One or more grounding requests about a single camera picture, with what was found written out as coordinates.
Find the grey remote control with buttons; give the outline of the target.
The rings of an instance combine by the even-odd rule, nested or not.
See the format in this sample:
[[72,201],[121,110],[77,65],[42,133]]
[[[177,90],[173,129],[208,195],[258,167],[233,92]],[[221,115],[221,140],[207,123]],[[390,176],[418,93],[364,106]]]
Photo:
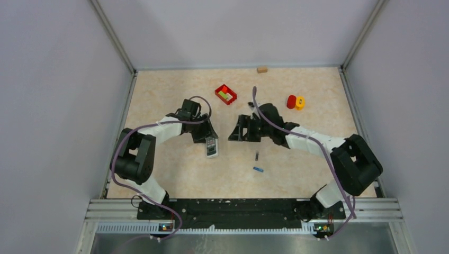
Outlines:
[[214,137],[208,137],[205,140],[206,157],[215,158],[218,156],[218,139]]

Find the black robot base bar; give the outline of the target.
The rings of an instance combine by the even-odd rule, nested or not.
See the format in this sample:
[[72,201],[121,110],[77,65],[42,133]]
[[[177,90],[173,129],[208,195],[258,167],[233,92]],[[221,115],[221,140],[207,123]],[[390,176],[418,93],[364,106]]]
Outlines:
[[140,202],[138,220],[174,220],[182,229],[298,229],[312,220],[342,220],[342,202],[323,208],[296,198],[170,199],[162,207]]

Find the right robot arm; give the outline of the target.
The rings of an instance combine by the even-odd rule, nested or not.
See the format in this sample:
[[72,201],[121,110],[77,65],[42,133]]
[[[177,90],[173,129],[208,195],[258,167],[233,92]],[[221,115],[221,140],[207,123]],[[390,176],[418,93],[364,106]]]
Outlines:
[[360,196],[383,173],[381,163],[362,136],[341,138],[320,134],[285,122],[271,103],[248,105],[252,114],[238,116],[229,141],[260,142],[268,137],[278,146],[303,150],[326,160],[333,180],[311,198],[310,210],[315,217],[325,218],[337,202]]

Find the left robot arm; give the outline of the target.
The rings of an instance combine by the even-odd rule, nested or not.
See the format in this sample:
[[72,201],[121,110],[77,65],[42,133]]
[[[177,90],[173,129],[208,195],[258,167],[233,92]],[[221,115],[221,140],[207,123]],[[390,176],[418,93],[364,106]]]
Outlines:
[[205,143],[208,138],[218,138],[211,123],[212,108],[201,112],[196,97],[185,99],[174,113],[161,120],[134,129],[121,131],[110,162],[113,182],[134,191],[150,204],[149,210],[158,219],[169,214],[169,194],[152,175],[156,148],[171,138],[189,133],[194,143]]

